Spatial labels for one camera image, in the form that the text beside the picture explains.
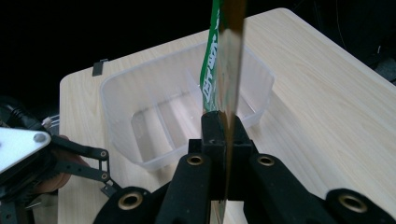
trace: green label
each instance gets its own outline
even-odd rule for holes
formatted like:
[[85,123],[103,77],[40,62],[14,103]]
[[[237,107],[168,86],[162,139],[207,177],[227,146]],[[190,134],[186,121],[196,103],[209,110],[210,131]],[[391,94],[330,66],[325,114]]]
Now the green label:
[[204,113],[218,110],[217,106],[217,71],[219,41],[219,10],[220,1],[213,0],[212,15],[210,19],[209,38],[207,41],[205,58],[201,70],[200,87],[203,94]]

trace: bolt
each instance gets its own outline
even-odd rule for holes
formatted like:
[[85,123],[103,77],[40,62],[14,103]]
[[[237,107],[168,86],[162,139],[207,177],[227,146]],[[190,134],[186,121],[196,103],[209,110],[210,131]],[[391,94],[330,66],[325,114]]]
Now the bolt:
[[47,139],[47,137],[43,133],[37,133],[33,137],[33,140],[35,140],[35,142],[37,142],[37,143],[42,143],[42,142],[46,141],[46,139]]

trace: brass insert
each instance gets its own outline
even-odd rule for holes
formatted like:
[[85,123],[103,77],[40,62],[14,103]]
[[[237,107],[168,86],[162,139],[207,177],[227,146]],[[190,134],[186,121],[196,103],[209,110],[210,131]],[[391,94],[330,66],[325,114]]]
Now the brass insert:
[[200,157],[200,156],[190,156],[187,159],[187,162],[190,165],[201,165],[202,163],[204,163],[204,159],[202,157]]
[[359,198],[350,195],[350,194],[342,194],[338,197],[338,201],[345,208],[357,212],[357,213],[365,213],[367,212],[367,205],[362,202]]
[[264,166],[272,166],[275,164],[275,161],[267,156],[261,156],[257,159],[257,161],[259,162],[259,164],[264,165]]
[[119,208],[122,210],[131,210],[138,207],[143,202],[143,196],[140,192],[134,191],[124,194],[119,199]]

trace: plastic container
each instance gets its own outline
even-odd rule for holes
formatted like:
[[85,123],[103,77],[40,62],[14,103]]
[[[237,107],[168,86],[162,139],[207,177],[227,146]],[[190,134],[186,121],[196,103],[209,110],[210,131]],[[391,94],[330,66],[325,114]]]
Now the plastic container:
[[[156,170],[188,152],[201,138],[199,77],[206,43],[140,64],[101,86],[109,142],[128,160]],[[244,127],[259,122],[275,77],[244,47],[237,116]]]

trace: wooden table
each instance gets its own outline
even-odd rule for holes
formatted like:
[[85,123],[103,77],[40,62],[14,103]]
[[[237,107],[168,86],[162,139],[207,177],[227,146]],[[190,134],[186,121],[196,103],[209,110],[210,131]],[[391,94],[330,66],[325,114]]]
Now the wooden table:
[[[99,87],[117,72],[202,43],[207,35],[104,63],[98,77],[92,68],[65,77],[60,133],[108,149],[112,176],[122,187],[154,191],[171,180],[175,165],[149,173],[107,142]],[[284,8],[247,18],[245,41],[276,74],[267,111],[247,130],[259,151],[280,158],[321,198],[330,189],[354,189],[396,217],[396,88]],[[73,176],[59,192],[59,223],[92,223],[106,202],[102,186]],[[241,203],[227,204],[225,223],[246,222]]]

